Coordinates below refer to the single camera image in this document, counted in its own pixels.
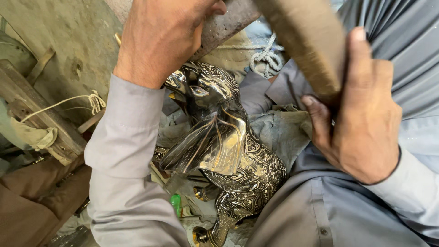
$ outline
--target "grey sleeve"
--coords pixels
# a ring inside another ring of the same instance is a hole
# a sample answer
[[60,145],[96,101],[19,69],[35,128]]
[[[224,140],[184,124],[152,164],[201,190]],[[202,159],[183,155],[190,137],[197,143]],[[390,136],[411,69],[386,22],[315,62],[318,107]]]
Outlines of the grey sleeve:
[[398,167],[385,181],[365,186],[383,199],[429,244],[439,246],[439,174],[401,149]]
[[167,194],[146,179],[163,97],[164,89],[111,77],[107,110],[84,153],[93,168],[91,230],[102,247],[189,246]]

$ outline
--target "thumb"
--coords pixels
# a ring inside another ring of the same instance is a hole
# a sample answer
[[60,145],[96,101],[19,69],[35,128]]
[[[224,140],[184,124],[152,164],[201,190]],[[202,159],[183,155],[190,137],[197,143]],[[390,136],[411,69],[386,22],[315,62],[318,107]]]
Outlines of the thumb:
[[314,96],[304,95],[301,98],[313,123],[313,143],[322,150],[331,146],[331,113],[323,103]]

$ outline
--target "brown fabric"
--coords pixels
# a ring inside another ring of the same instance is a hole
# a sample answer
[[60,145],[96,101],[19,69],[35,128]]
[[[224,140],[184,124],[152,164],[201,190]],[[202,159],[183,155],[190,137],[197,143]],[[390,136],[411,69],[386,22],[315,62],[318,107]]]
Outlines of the brown fabric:
[[37,246],[58,224],[48,208],[0,185],[0,246]]
[[42,205],[52,210],[59,219],[58,225],[47,234],[46,238],[41,241],[40,246],[47,243],[55,235],[58,229],[62,227],[88,197],[90,178],[91,167],[82,165],[75,170],[73,176],[55,190],[53,195],[44,197],[40,201]]
[[80,155],[68,166],[51,157],[4,175],[0,178],[0,184],[19,196],[35,201],[82,164],[84,155]]

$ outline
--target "metal object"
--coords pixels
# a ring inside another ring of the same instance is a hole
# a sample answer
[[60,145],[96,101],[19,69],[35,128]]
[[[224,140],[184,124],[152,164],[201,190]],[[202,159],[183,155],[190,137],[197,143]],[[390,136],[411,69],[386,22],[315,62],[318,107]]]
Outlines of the metal object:
[[[214,226],[195,228],[194,237],[200,246],[223,246],[230,227],[260,213],[285,183],[285,166],[254,134],[238,84],[223,69],[189,62],[165,86],[174,92],[172,98],[193,127],[163,156],[159,169],[180,173],[199,169],[219,188]],[[210,198],[201,191],[199,198],[204,197]]]
[[[122,24],[125,24],[133,0],[105,0],[114,11]],[[197,61],[220,46],[226,40],[237,34],[250,23],[254,22],[261,13],[252,0],[225,0],[227,13],[212,16],[203,26],[200,49],[189,59]],[[120,35],[116,35],[120,46]]]
[[90,204],[90,197],[87,197],[84,203],[75,211],[73,215],[76,217],[80,217],[81,212],[84,211],[84,209],[86,209],[89,204]]
[[210,184],[206,187],[195,186],[194,193],[195,197],[202,200],[203,202],[211,201],[218,195],[219,188],[215,184]]

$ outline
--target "hand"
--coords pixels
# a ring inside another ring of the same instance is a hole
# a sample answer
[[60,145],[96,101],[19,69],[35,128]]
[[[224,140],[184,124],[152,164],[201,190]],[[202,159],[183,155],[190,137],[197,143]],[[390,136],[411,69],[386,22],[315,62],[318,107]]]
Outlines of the hand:
[[134,0],[114,75],[159,89],[200,47],[206,16],[225,13],[222,0]]
[[313,96],[302,97],[314,145],[332,165],[365,184],[386,179],[398,163],[402,109],[392,100],[392,78],[392,63],[372,59],[366,33],[357,27],[349,34],[349,70],[333,135],[328,108]]

